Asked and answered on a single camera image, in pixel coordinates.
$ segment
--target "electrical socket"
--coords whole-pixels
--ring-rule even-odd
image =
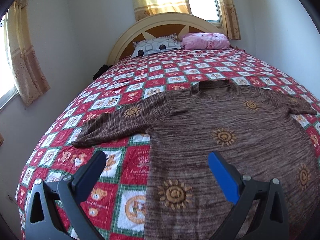
[[[9,202],[17,204],[16,199],[8,191],[6,191],[6,193],[5,193],[5,198]]]

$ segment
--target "pink pillow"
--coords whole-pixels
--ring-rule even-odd
[[[230,46],[222,33],[188,33],[181,38],[185,49],[227,49]]]

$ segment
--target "arched headboard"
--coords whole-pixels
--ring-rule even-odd
[[[161,13],[146,17],[126,30],[111,50],[107,64],[132,55],[134,41],[144,41],[176,33],[178,38],[187,33],[220,33],[213,24],[185,13]]]

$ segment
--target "knit sweater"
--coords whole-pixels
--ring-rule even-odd
[[[319,171],[305,130],[290,114],[316,114],[298,97],[228,80],[203,81],[104,113],[85,123],[75,147],[150,135],[145,239],[209,239],[232,204],[208,166],[217,150],[241,174],[278,178],[297,235],[319,200]],[[247,231],[254,209],[238,236]]]

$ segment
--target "blue gripper pad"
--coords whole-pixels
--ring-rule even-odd
[[[214,152],[209,154],[209,167],[226,199],[235,205],[240,198],[238,185]]]

